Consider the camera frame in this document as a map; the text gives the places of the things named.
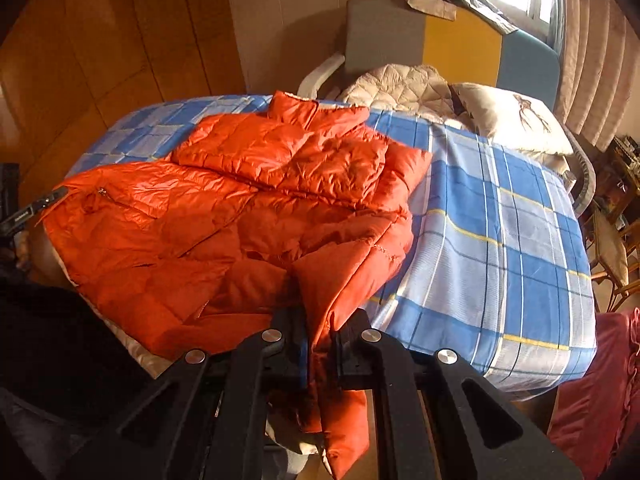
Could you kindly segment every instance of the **white armrest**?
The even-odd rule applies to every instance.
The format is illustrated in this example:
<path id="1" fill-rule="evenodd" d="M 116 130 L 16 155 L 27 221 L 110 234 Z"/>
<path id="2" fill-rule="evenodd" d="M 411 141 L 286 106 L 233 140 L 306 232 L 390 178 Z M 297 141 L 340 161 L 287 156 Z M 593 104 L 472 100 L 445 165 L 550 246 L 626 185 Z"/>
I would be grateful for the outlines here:
<path id="1" fill-rule="evenodd" d="M 322 65 L 311 71 L 300 83 L 298 95 L 307 99 L 318 97 L 318 90 L 332 73 L 340 68 L 344 63 L 344 56 L 339 52 L 326 59 Z"/>

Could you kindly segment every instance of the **yellow headboard panel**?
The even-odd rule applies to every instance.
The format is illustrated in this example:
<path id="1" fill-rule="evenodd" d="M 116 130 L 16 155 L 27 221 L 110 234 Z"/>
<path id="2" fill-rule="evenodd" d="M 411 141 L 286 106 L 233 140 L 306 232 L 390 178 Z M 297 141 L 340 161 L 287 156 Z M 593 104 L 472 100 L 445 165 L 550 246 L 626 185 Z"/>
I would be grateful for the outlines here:
<path id="1" fill-rule="evenodd" d="M 502 36 L 466 9 L 457 9 L 454 22 L 427 16 L 422 62 L 434 66 L 452 83 L 495 86 L 500 67 Z"/>

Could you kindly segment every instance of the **chair seat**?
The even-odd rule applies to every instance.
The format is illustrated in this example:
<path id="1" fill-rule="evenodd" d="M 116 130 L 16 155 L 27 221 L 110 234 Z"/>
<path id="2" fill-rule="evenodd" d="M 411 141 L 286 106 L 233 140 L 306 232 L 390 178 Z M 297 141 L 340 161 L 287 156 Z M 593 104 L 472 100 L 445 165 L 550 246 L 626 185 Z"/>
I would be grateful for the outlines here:
<path id="1" fill-rule="evenodd" d="M 617 286 L 629 284 L 626 248 L 620 233 L 611 225 L 598 208 L 594 208 L 593 228 L 596 259 L 605 267 Z"/>

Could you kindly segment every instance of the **beige quilted blanket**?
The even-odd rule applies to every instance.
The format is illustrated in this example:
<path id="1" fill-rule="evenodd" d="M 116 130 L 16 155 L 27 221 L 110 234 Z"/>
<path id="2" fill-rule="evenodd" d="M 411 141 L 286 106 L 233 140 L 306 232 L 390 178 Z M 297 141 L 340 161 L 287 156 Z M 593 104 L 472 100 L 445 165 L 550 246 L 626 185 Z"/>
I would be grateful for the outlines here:
<path id="1" fill-rule="evenodd" d="M 356 79 L 340 99 L 351 105 L 415 114 L 455 128 L 469 124 L 466 114 L 456 115 L 447 81 L 428 65 L 377 68 Z"/>

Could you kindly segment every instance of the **bed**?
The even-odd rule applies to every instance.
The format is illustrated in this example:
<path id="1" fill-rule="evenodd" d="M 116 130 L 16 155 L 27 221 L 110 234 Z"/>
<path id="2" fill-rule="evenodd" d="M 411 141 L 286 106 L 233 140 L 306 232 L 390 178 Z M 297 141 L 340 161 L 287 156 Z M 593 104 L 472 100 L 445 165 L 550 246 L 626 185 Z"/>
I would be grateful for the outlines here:
<path id="1" fill-rule="evenodd" d="M 202 117 L 265 110 L 270 96 L 167 102 L 130 113 L 70 170 L 155 160 Z M 523 399 L 580 378 L 596 351 L 590 272 L 572 201 L 552 171 L 465 130 L 372 110 L 379 132 L 433 153 L 412 194 L 401 272 L 361 307 L 408 348 L 455 349 Z M 105 320 L 152 375 L 168 362 Z"/>

